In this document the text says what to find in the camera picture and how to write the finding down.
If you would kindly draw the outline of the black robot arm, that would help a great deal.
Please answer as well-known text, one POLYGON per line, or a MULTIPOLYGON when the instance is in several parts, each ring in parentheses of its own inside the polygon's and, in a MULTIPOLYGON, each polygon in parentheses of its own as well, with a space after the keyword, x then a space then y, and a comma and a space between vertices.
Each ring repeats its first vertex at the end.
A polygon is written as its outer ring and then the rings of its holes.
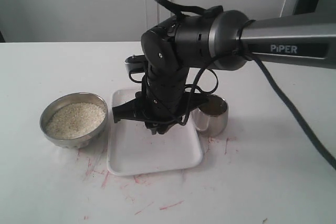
POLYGON ((113 120, 140 121, 164 134, 209 100, 196 82, 186 84, 190 68, 235 71, 255 59, 335 68, 335 19, 310 13, 255 21, 236 10, 171 17, 146 31, 141 47, 142 55, 126 60, 129 73, 144 73, 141 90, 113 107, 113 120))

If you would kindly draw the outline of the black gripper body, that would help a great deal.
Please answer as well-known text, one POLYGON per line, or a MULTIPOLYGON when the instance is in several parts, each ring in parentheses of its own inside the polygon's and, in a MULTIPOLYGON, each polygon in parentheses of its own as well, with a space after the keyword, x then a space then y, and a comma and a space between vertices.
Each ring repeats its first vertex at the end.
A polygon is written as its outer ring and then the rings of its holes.
POLYGON ((144 122, 149 129, 185 126, 191 112, 209 101, 205 92, 187 92, 185 88, 142 89, 135 98, 122 105, 113 106, 113 121, 144 122))

